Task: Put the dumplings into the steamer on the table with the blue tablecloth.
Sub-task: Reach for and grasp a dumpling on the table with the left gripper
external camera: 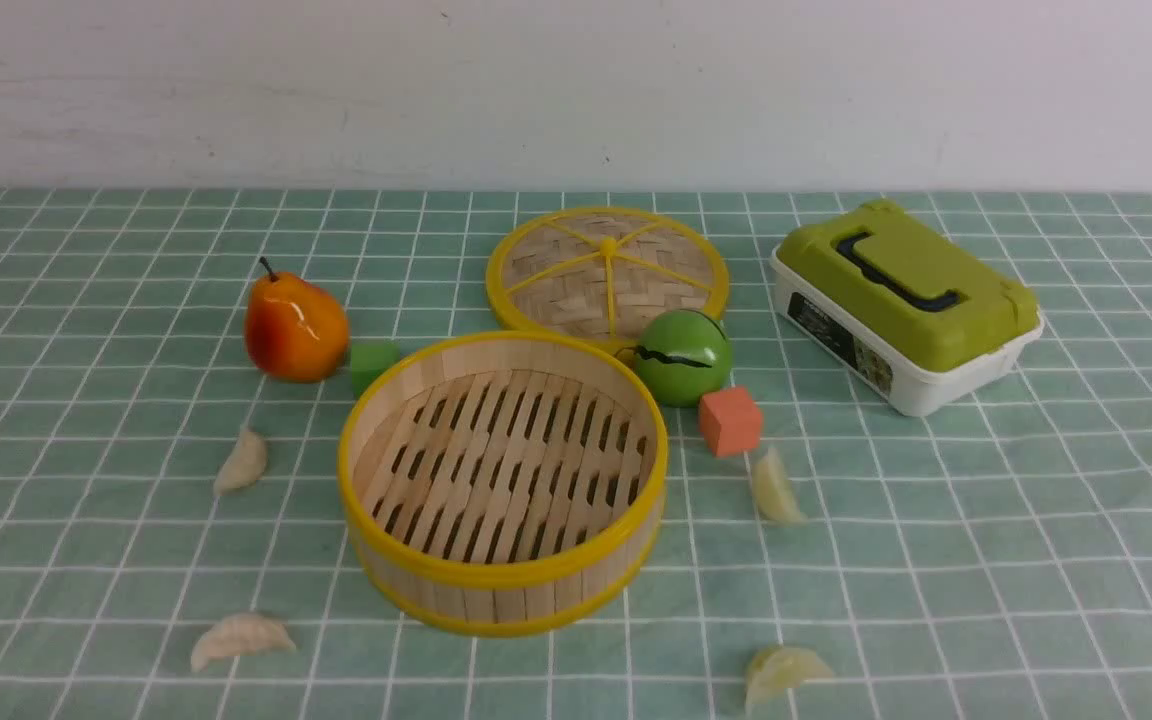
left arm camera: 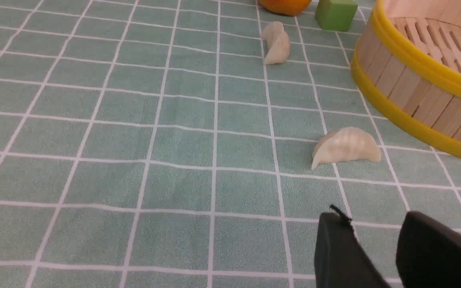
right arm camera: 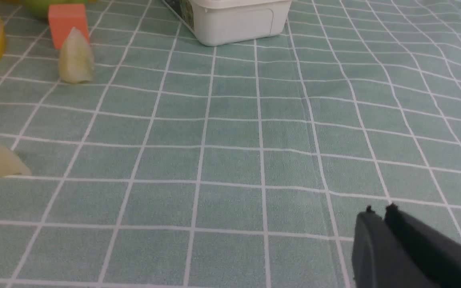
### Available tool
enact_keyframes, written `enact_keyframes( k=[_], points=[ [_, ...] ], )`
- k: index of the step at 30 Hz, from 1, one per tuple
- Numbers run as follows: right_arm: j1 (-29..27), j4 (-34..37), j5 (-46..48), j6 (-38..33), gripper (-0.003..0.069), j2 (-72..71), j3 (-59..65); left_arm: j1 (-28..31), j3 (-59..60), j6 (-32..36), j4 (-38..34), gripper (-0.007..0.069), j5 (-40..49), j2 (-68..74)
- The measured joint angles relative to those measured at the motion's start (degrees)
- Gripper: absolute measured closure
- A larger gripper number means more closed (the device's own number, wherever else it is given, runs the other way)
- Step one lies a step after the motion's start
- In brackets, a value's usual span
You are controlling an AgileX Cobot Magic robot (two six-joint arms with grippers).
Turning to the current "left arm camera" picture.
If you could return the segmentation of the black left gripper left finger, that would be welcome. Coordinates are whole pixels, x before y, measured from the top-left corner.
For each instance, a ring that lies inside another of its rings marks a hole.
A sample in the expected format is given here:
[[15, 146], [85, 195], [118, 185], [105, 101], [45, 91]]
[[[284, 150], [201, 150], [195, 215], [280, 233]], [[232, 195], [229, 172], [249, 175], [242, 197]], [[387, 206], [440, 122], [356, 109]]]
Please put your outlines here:
[[337, 206], [320, 214], [315, 244], [317, 288], [389, 288], [360, 243], [348, 217]]

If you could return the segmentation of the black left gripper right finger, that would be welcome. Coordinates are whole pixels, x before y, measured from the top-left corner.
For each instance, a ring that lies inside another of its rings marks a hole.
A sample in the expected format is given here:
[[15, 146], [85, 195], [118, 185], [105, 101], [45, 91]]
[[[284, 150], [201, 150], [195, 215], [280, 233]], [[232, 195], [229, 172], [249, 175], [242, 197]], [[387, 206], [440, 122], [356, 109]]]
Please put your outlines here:
[[399, 232], [396, 266], [405, 288], [461, 288], [461, 234], [410, 211]]

